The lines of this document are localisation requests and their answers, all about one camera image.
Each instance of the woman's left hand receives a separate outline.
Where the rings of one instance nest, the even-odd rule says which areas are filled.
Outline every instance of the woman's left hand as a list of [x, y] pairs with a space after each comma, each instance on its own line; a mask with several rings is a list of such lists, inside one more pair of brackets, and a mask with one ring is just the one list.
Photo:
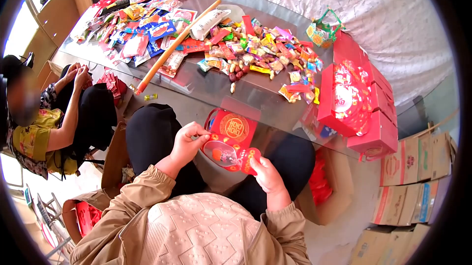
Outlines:
[[177, 132], [170, 158], [180, 168], [184, 167], [197, 155], [198, 149], [208, 141], [210, 134], [196, 122], [189, 123]]
[[75, 75], [77, 74], [78, 69], [80, 68], [80, 66], [81, 66], [80, 63], [75, 63], [75, 64], [72, 64], [71, 66], [69, 66], [69, 69], [67, 69], [67, 73], [64, 76], [67, 83], [70, 83], [71, 81], [74, 80]]

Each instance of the beige jacket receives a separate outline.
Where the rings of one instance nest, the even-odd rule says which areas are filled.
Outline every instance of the beige jacket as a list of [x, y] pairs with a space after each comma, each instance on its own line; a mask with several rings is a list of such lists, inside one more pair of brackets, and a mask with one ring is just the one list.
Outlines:
[[[102, 219], [75, 247], [71, 264], [140, 263], [150, 207], [170, 196], [175, 181], [154, 166], [121, 188]], [[294, 203], [261, 215], [247, 248], [247, 264], [311, 264], [306, 255], [305, 218]]]

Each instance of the glass table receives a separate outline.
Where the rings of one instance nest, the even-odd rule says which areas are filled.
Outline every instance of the glass table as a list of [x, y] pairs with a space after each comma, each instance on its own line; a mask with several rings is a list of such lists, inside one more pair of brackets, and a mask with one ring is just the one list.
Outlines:
[[[215, 0], [180, 0], [183, 5], [180, 8], [192, 9], [200, 14]], [[267, 0], [221, 0], [221, 5], [238, 5], [245, 14], [255, 17], [263, 26], [273, 28], [278, 26], [290, 29], [299, 40], [308, 41], [305, 33], [311, 21], [287, 8], [269, 2]], [[122, 45], [116, 44], [120, 51]], [[60, 51], [110, 67], [130, 76], [143, 79], [159, 57], [153, 57], [143, 64], [135, 66], [133, 61], [120, 62], [114, 66], [103, 54], [97, 42], [76, 44], [68, 37], [63, 42]], [[327, 67], [333, 61], [333, 49], [321, 49], [317, 46], [313, 49]], [[234, 113], [243, 115], [259, 123], [274, 127], [281, 131], [292, 133], [299, 137], [309, 139], [317, 145], [326, 146], [346, 155], [358, 158], [359, 154], [347, 148], [346, 141], [332, 132], [322, 138], [314, 130], [320, 131], [323, 126], [317, 124], [315, 116], [318, 113], [316, 105], [307, 104], [303, 99], [296, 103], [289, 103], [278, 93], [283, 84], [290, 84], [288, 73], [282, 72], [269, 80], [265, 74], [250, 72], [236, 84], [234, 94], [230, 92], [230, 81], [226, 74], [211, 69], [204, 74], [197, 66], [197, 62], [204, 58], [203, 52], [190, 53], [184, 58], [174, 79], [157, 73], [151, 83], [167, 89], [185, 94], [188, 97], [220, 107]], [[321, 73], [315, 76], [315, 84], [321, 86]], [[301, 119], [311, 118], [311, 122], [301, 122]]]

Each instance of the white bedsheet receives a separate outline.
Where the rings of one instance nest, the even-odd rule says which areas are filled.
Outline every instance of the white bedsheet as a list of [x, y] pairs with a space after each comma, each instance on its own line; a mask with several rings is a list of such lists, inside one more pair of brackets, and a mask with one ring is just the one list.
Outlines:
[[395, 104], [433, 90], [453, 72], [451, 48], [430, 0], [269, 0], [307, 18], [329, 5], [391, 83]]

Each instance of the floor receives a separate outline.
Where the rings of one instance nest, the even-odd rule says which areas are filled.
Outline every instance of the floor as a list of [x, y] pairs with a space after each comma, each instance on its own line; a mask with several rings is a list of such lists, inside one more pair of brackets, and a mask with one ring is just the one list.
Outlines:
[[[104, 67], [101, 65], [95, 66], [94, 63], [89, 63], [62, 52], [57, 52], [51, 61], [60, 66], [66, 66], [74, 62], [87, 64], [92, 69], [91, 72], [93, 73], [94, 80], [97, 80], [104, 70]], [[114, 71], [114, 73], [127, 85], [133, 84], [137, 86], [139, 83], [138, 79], [126, 74], [117, 71]], [[177, 119], [182, 125], [194, 120], [203, 124], [208, 113], [214, 108], [206, 103], [150, 84], [143, 94], [132, 96], [125, 111], [125, 117], [130, 117], [134, 111], [147, 104], [148, 102], [144, 101], [143, 96], [153, 93], [157, 93], [158, 98], [149, 102], [172, 106]], [[97, 153], [94, 157], [96, 159], [104, 158], [104, 153]], [[202, 155], [197, 155], [195, 162], [204, 180], [213, 191], [222, 192], [228, 186], [234, 185], [244, 178], [244, 174], [240, 172], [230, 173], [222, 168], [213, 166]], [[79, 177], [75, 175], [67, 176], [65, 181], [50, 177], [47, 184], [45, 184], [43, 178], [25, 171], [24, 180], [30, 186], [33, 198], [36, 197], [36, 193], [40, 193], [43, 200], [50, 200], [50, 192], [54, 192], [58, 201], [63, 203], [69, 198], [100, 188], [102, 174], [97, 168], [90, 163], [84, 163], [79, 170], [81, 172]], [[327, 226], [316, 225], [310, 221], [306, 223], [305, 241], [308, 255], [313, 264], [346, 264], [357, 238], [362, 230], [369, 226], [378, 190], [380, 169], [375, 165], [369, 165], [363, 169], [351, 169], [351, 173], [355, 192], [351, 206], [345, 213]]]

